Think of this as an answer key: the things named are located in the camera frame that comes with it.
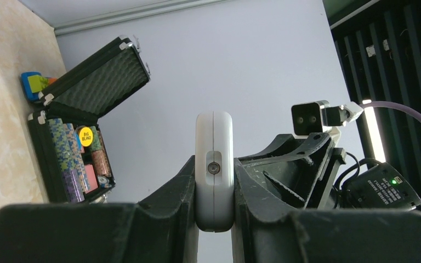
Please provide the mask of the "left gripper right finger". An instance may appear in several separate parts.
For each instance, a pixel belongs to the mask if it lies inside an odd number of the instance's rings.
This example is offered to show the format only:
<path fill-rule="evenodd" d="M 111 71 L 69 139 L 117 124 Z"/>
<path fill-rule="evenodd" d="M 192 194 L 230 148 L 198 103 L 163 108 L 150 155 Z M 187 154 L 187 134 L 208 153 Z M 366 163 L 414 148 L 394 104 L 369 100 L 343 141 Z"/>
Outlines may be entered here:
<path fill-rule="evenodd" d="M 421 262 L 421 212 L 299 210 L 234 168 L 234 262 Z"/>

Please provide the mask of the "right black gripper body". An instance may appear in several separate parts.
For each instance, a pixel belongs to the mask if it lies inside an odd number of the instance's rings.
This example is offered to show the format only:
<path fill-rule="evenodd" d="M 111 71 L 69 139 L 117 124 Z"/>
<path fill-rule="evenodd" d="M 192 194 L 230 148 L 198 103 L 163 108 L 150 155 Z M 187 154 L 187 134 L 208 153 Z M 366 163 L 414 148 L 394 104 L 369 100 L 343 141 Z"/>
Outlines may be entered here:
<path fill-rule="evenodd" d="M 327 133 L 305 139 L 278 134 L 262 151 L 238 160 L 249 176 L 270 193 L 297 209 L 331 209 L 333 184 L 346 151 Z"/>

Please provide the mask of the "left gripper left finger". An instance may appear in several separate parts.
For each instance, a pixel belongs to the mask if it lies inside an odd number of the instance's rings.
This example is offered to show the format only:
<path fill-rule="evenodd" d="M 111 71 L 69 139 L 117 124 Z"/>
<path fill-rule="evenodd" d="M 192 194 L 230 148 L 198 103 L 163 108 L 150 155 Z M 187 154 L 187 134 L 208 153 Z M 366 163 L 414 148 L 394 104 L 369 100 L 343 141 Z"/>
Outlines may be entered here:
<path fill-rule="evenodd" d="M 0 262 L 196 262 L 195 159 L 138 203 L 0 209 Z"/>

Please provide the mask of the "white remote control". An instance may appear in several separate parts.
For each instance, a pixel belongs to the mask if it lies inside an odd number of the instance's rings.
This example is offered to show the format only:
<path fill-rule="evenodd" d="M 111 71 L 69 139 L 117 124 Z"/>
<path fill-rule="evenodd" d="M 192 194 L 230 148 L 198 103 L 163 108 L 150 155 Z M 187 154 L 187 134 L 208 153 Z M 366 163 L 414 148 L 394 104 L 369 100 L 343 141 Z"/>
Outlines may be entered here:
<path fill-rule="evenodd" d="M 195 136 L 195 219 L 205 232 L 226 232 L 234 223 L 232 118 L 224 111 L 201 113 Z"/>

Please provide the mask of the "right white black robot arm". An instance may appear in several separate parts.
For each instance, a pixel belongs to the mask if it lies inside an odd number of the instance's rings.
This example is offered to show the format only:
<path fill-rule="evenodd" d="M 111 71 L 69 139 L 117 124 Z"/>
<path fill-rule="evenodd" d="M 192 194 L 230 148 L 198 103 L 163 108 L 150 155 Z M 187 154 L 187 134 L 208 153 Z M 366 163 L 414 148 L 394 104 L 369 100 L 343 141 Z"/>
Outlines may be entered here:
<path fill-rule="evenodd" d="M 265 149 L 235 162 L 235 181 L 261 188 L 261 199 L 275 198 L 291 209 L 402 209 L 421 198 L 392 165 L 365 158 L 343 173 L 347 152 L 326 133 L 305 139 L 277 135 Z"/>

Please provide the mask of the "yellow dealer button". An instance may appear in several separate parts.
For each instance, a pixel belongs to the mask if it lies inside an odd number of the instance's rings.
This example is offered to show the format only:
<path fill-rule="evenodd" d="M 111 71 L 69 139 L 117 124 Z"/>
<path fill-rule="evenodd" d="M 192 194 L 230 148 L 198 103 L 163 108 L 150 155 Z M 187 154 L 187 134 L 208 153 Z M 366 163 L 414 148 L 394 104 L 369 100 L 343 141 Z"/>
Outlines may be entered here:
<path fill-rule="evenodd" d="M 93 142 L 93 131 L 90 127 L 79 127 L 77 129 L 77 134 L 79 137 L 80 144 L 83 147 L 89 147 Z"/>

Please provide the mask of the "black poker chip case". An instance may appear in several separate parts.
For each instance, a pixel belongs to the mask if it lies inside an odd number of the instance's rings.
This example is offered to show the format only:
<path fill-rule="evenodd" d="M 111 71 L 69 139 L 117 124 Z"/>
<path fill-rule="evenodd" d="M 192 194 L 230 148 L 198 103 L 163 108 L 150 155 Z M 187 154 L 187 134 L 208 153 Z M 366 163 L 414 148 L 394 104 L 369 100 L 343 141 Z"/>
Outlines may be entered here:
<path fill-rule="evenodd" d="M 98 122 L 149 81 L 138 41 L 119 36 L 39 92 L 27 125 L 48 201 L 93 202 L 115 187 Z M 89 147 L 83 126 L 93 131 Z"/>

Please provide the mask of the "blue green toy block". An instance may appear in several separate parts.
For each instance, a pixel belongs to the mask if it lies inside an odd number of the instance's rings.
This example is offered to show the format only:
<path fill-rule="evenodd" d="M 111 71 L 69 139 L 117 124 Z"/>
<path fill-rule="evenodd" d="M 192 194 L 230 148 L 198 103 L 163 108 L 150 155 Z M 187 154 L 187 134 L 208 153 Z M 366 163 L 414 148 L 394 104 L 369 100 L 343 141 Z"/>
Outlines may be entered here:
<path fill-rule="evenodd" d="M 38 101 L 39 92 L 57 80 L 57 78 L 44 77 L 39 72 L 34 71 L 23 72 L 20 75 L 20 79 L 26 98 L 29 102 Z"/>

